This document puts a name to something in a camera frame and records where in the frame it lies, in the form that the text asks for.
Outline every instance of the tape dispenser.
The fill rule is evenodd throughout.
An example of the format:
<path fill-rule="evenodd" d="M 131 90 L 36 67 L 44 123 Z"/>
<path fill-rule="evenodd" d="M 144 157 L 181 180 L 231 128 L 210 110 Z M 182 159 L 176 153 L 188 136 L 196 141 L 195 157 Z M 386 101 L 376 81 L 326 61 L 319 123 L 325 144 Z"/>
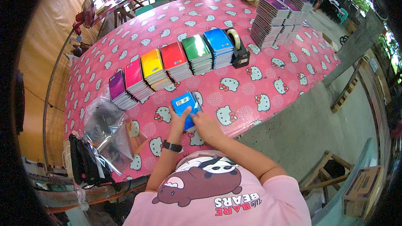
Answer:
<path fill-rule="evenodd" d="M 232 65 L 234 68 L 247 66 L 250 62 L 250 52 L 246 50 L 242 40 L 233 28 L 224 29 L 226 35 L 232 41 L 234 45 L 232 55 Z"/>

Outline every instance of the blue notebook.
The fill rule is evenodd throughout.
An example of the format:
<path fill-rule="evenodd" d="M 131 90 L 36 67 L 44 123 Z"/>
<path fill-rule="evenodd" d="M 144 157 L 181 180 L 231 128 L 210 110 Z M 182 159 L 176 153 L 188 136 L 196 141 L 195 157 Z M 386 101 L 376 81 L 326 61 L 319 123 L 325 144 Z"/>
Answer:
<path fill-rule="evenodd" d="M 230 50 L 233 48 L 232 42 L 222 29 L 217 28 L 204 32 L 204 37 L 212 48 L 213 53 L 223 52 L 223 50 Z"/>
<path fill-rule="evenodd" d="M 172 107 L 179 117 L 183 114 L 184 110 L 188 106 L 192 107 L 191 113 L 187 116 L 186 122 L 184 123 L 184 131 L 186 132 L 195 131 L 196 127 L 190 115 L 192 113 L 196 114 L 198 111 L 201 111 L 201 107 L 197 101 L 197 98 L 194 96 L 194 93 L 193 92 L 185 93 L 178 98 L 172 99 L 170 102 L 172 103 Z"/>

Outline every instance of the black bag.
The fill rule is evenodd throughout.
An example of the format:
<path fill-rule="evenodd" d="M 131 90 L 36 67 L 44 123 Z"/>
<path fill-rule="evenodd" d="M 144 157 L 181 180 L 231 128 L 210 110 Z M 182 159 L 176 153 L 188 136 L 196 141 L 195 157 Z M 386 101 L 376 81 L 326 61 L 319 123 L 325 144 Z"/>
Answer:
<path fill-rule="evenodd" d="M 78 139 L 75 135 L 70 134 L 71 164 L 75 182 L 88 183 L 88 185 L 101 186 L 103 183 L 115 183 L 112 179 L 108 167 L 102 164 L 102 170 L 105 178 L 99 177 L 97 159 L 90 149 L 89 143 Z"/>

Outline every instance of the clear plastic bag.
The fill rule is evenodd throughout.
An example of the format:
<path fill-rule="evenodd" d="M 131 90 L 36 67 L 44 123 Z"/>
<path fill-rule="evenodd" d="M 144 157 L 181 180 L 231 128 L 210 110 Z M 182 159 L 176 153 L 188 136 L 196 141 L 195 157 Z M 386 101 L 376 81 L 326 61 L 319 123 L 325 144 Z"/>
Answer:
<path fill-rule="evenodd" d="M 135 122 L 110 102 L 108 85 L 86 108 L 83 122 L 84 130 L 79 131 L 82 139 L 91 143 L 97 154 L 119 175 L 130 165 L 132 155 L 147 141 Z"/>

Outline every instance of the barcode sticker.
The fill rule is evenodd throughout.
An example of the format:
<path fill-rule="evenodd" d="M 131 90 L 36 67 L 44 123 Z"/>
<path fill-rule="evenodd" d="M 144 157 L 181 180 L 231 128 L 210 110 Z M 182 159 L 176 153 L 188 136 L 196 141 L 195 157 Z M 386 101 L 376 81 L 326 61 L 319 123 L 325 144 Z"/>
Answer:
<path fill-rule="evenodd" d="M 183 99 L 180 99 L 180 100 L 178 100 L 177 102 L 176 102 L 176 106 L 180 106 L 181 104 L 184 104 L 184 103 L 186 103 L 186 102 L 188 102 L 189 101 L 189 98 L 188 97 L 184 97 Z"/>

